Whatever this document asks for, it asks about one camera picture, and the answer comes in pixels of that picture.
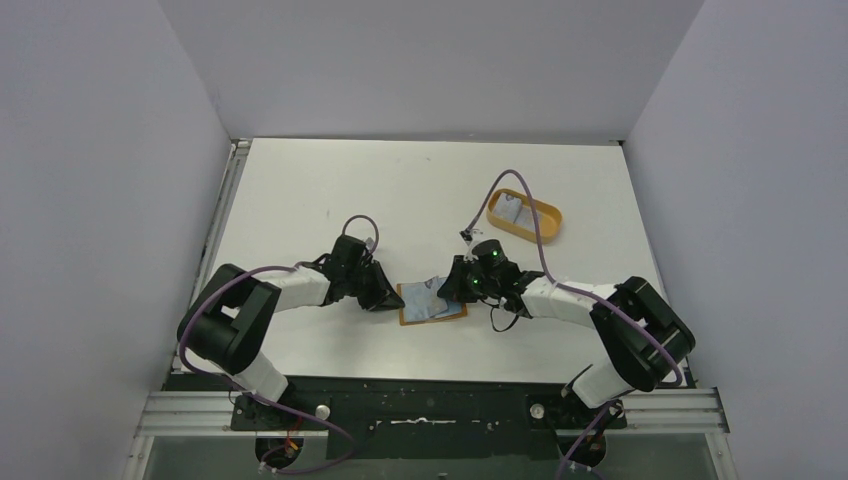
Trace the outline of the orange oval tray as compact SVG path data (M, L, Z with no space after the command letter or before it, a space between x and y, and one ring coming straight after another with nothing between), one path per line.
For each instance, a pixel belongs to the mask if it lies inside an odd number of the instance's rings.
M536 200L535 213L529 198L511 189L498 189L487 200L485 215L495 228L535 243L536 227L542 244L554 241L563 225L563 214L555 206Z

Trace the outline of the silver credit card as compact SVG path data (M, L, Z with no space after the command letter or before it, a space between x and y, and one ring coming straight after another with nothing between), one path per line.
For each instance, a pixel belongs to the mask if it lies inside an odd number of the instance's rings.
M502 192L497 198L492 213L495 217L512 224L520 216L522 210L523 202L520 198Z

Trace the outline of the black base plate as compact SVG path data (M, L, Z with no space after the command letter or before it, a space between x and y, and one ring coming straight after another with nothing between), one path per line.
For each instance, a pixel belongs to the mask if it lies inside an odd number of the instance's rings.
M306 442L297 430L318 432L304 420L319 407L342 428L327 440L325 457L346 453L356 459L448 460L518 455L553 460L587 426L593 428L574 455L597 464L604 456L607 428L627 424L623 405L589 409L557 383L375 380L295 376L279 402L283 410L237 394L220 380L175 375L165 390L219 391L231 404L229 427L257 431L257 460L272 468L305 465Z

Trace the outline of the silver credit card carried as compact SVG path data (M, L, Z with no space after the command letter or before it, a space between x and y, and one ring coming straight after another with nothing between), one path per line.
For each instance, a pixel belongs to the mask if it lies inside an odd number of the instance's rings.
M445 300L438 295L438 290L444 285L444 277L432 277L423 282L422 312L424 319L441 319L462 312L462 304Z

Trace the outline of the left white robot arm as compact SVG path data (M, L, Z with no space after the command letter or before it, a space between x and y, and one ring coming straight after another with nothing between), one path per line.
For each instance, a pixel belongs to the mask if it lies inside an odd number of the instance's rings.
M256 414L272 429L295 419L296 402L287 394L288 379L262 353L273 316L301 307L325 307L344 298L365 311L393 311L405 303L390 285L368 243L339 236L330 252L292 267L244 270L219 267L186 312L177 329L180 360L192 372L187 355L211 362L236 389L259 398Z

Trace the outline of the yellow leather card holder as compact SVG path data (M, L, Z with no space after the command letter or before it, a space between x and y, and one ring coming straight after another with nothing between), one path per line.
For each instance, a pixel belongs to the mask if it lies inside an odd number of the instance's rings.
M414 283L400 283L397 292L405 306L399 311L401 326L423 325L458 320L468 316L464 303L445 300L437 295L445 277L432 277Z

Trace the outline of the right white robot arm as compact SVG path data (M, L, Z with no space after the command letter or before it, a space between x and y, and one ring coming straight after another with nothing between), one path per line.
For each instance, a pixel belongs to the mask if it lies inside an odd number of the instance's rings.
M605 355L566 384L562 400L563 416L577 427L590 425L602 405L627 393L681 385L681 363L696 344L691 330L644 278L631 276L618 284L558 282L545 271L519 267L494 239L455 256L438 295L459 303L493 300L520 318L592 328Z

